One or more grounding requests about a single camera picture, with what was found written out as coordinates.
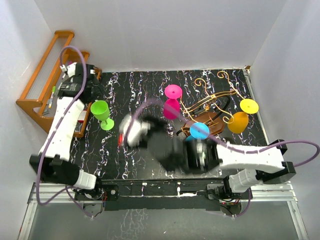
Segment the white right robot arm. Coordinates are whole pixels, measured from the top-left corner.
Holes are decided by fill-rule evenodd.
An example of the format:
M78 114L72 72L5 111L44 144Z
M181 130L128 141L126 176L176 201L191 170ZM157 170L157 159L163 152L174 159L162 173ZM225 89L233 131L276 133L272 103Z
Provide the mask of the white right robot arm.
M186 174L212 170L239 170L223 178L223 184L208 193L220 199L235 199L259 183L282 184L296 175L292 162L283 158L284 150L231 144L212 139L180 139L165 132L166 121L147 115L142 120L126 115L119 125L119 142L130 148L146 148L168 172L181 169Z

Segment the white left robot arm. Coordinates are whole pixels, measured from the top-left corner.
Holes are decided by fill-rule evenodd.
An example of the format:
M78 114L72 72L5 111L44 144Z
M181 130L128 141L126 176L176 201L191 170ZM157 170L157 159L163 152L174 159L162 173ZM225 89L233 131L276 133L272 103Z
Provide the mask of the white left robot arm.
M70 147L78 119L89 103L98 96L100 83L92 64L74 62L66 67L64 80L57 90L56 109L48 137L37 155L31 155L29 164L38 181L64 184L84 190L93 200L103 195L97 177L80 169L70 161Z

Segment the green wine glass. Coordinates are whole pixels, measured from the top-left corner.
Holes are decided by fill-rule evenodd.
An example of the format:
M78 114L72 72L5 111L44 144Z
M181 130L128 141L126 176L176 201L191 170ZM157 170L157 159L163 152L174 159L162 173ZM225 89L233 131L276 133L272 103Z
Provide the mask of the green wine glass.
M97 100L91 104L90 111L93 116L100 121L100 128L104 131L111 130L115 123L110 118L110 109L108 103L104 100Z

